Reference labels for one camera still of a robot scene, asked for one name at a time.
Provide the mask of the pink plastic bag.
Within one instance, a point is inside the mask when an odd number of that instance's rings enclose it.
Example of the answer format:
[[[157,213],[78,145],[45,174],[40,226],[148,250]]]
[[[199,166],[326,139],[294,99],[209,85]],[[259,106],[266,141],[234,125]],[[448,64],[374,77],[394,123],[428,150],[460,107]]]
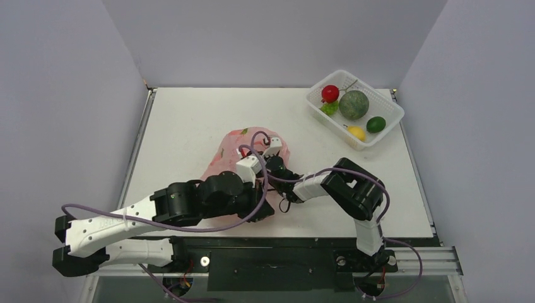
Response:
[[[204,181],[206,178],[223,171],[235,172],[238,161],[251,155],[252,149],[258,154],[262,154],[271,146],[269,140],[275,137],[279,137],[279,134],[262,127],[230,131],[223,137],[216,154],[200,180]],[[279,156],[287,164],[290,159],[290,150],[282,137],[279,137],[279,141],[282,144]]]

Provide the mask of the green fake grapes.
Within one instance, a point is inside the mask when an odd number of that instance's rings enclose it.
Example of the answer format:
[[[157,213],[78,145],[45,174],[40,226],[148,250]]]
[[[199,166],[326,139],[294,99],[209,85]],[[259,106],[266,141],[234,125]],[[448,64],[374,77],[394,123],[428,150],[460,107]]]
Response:
[[[339,102],[338,101],[335,101],[335,102],[332,102],[332,103],[324,103],[321,107],[320,107],[320,110],[327,116],[332,116],[334,115],[339,109]]]

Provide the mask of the red fake apple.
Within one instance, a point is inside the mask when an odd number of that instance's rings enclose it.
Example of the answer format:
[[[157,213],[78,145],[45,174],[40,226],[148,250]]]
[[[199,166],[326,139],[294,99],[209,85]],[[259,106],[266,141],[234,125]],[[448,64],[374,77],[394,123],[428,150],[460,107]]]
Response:
[[[321,91],[322,103],[331,104],[339,98],[339,88],[335,85],[327,85]]]

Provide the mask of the yellow fake lemon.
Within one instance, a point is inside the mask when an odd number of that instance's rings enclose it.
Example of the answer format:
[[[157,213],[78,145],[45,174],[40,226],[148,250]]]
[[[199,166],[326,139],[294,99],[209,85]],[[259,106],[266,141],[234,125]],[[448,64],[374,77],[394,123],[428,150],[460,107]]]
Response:
[[[348,126],[346,129],[350,134],[352,134],[358,140],[365,142],[366,132],[362,128],[358,126]]]

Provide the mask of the brown fake fruit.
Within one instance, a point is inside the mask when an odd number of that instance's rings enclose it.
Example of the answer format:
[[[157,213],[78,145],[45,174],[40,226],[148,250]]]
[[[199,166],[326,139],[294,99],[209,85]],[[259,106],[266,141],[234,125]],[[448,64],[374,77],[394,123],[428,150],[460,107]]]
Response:
[[[362,118],[369,110],[370,101],[361,91],[346,92],[339,100],[339,110],[343,117],[354,121]]]

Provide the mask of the dark green fake lime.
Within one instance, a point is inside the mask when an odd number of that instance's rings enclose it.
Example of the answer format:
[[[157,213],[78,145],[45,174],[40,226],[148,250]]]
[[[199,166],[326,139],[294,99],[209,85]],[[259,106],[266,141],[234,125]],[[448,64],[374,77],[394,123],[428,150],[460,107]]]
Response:
[[[386,127],[386,120],[383,117],[375,116],[367,121],[366,130],[370,134],[380,133]]]

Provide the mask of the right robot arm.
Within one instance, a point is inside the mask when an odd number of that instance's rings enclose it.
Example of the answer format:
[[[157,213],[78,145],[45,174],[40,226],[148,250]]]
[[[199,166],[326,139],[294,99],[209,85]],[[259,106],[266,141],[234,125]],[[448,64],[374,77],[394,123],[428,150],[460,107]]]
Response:
[[[268,157],[266,168],[269,184],[289,203],[330,197],[355,221],[357,264],[371,270],[380,263],[384,247],[380,206],[387,194],[379,178],[345,157],[308,175],[294,173],[279,156]]]

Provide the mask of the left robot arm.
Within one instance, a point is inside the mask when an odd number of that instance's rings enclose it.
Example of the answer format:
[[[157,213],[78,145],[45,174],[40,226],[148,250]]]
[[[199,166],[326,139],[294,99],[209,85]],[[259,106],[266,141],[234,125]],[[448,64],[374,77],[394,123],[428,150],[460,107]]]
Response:
[[[65,277],[84,276],[113,264],[148,264],[165,272],[190,265],[185,242],[176,236],[142,240],[138,236],[173,227],[193,227],[201,220],[237,215],[258,222],[274,214],[260,180],[243,181],[224,171],[205,181],[175,182],[141,201],[94,218],[56,218],[52,266]]]

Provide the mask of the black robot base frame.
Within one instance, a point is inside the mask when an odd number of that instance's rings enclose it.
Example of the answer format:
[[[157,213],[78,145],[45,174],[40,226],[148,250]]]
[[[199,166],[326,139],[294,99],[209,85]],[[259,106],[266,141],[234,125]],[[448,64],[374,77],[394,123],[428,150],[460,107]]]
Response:
[[[172,237],[178,251],[169,265],[150,265],[152,273],[178,274],[179,281],[208,274],[209,291],[335,292],[382,288],[383,272],[400,272],[388,265],[397,247],[436,247],[431,239],[391,239],[370,257],[356,248],[354,238],[219,238]]]

